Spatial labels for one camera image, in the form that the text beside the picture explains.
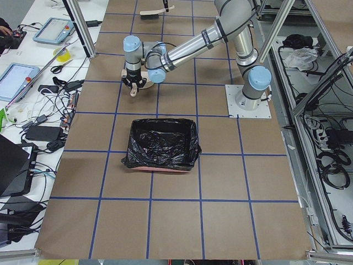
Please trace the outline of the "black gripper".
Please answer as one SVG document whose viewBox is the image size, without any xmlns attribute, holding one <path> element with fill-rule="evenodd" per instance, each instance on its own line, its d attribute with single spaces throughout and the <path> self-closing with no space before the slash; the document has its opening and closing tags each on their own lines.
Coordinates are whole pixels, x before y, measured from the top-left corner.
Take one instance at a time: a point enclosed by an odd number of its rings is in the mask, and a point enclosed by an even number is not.
<svg viewBox="0 0 353 265">
<path fill-rule="evenodd" d="M 141 71 L 122 71 L 121 80 L 129 88 L 135 84 L 138 88 L 143 89 L 147 83 L 147 79 L 142 77 Z"/>
<path fill-rule="evenodd" d="M 164 5 L 164 9 L 166 12 L 169 11 L 169 4 L 168 4 L 168 0 L 163 0 L 163 5 Z"/>
</svg>

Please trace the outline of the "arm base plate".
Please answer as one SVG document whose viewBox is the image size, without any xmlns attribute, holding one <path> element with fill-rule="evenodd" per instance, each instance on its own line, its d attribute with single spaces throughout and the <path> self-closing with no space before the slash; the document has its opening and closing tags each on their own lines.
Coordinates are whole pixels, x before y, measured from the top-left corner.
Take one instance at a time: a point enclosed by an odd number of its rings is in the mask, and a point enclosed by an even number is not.
<svg viewBox="0 0 353 265">
<path fill-rule="evenodd" d="M 241 119 L 271 119 L 266 92 L 260 99 L 248 99 L 243 95 L 243 85 L 225 85 L 228 116 Z"/>
</svg>

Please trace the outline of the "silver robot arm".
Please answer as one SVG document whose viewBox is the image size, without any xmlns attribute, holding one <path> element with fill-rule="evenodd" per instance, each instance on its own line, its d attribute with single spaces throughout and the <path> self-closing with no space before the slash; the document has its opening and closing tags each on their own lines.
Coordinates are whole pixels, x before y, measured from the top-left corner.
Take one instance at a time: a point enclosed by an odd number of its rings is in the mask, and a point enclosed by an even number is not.
<svg viewBox="0 0 353 265">
<path fill-rule="evenodd" d="M 217 17 L 208 28 L 179 45 L 161 41 L 142 41 L 128 35 L 123 40 L 125 68 L 121 80 L 136 96 L 149 83 L 163 83 L 167 73 L 219 45 L 232 44 L 243 88 L 235 96 L 236 105 L 246 111 L 259 107 L 272 75 L 258 60 L 249 22 L 256 10 L 249 1 L 214 1 Z"/>
</svg>

